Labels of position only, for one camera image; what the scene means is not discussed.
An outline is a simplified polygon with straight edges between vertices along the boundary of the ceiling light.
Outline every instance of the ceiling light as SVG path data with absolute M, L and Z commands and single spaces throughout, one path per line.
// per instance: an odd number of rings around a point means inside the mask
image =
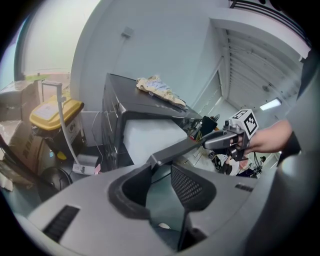
M 280 99 L 275 98 L 274 100 L 260 106 L 260 109 L 264 111 L 264 110 L 268 110 L 268 109 L 280 106 L 281 104 L 282 102 L 280 101 Z

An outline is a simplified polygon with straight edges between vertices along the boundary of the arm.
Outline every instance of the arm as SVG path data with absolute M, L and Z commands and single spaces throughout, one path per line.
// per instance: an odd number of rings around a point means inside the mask
M 251 138 L 245 154 L 250 152 L 275 153 L 282 150 L 288 142 L 292 128 L 287 120 L 276 122 L 269 128 L 258 130 Z

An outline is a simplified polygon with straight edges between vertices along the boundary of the cardboard box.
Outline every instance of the cardboard box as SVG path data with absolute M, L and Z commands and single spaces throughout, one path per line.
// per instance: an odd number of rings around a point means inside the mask
M 33 172 L 37 173 L 42 138 L 32 134 L 31 125 L 23 121 L 0 122 L 0 134 L 12 152 Z M 19 168 L 0 151 L 0 172 L 14 183 L 30 185 L 20 176 Z
M 29 122 L 31 111 L 39 104 L 37 81 L 14 81 L 0 91 L 0 122 Z
M 33 135 L 29 116 L 39 104 L 38 82 L 15 81 L 0 91 L 0 134 L 12 152 L 35 173 L 43 139 Z M 18 174 L 22 170 L 2 150 L 0 172 L 14 183 L 31 184 Z

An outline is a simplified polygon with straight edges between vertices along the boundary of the crumpled cloth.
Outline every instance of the crumpled cloth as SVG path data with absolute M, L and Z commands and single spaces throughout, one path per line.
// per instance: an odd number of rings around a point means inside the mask
M 136 79 L 136 87 L 144 92 L 148 92 L 151 95 L 156 95 L 162 100 L 168 101 L 171 104 L 181 108 L 188 109 L 186 103 L 175 95 L 171 88 L 166 85 L 158 75 L 154 75 L 147 78 Z

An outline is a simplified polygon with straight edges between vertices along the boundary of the vent slot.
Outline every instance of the vent slot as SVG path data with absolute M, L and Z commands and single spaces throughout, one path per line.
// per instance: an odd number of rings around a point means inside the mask
M 244 191 L 248 191 L 248 192 L 252 192 L 252 190 L 254 190 L 253 187 L 247 186 L 247 185 L 244 185 L 241 183 L 235 185 L 235 188 L 240 189 L 240 190 L 244 190 Z
M 44 229 L 43 233 L 58 243 L 79 210 L 76 207 L 66 205 Z

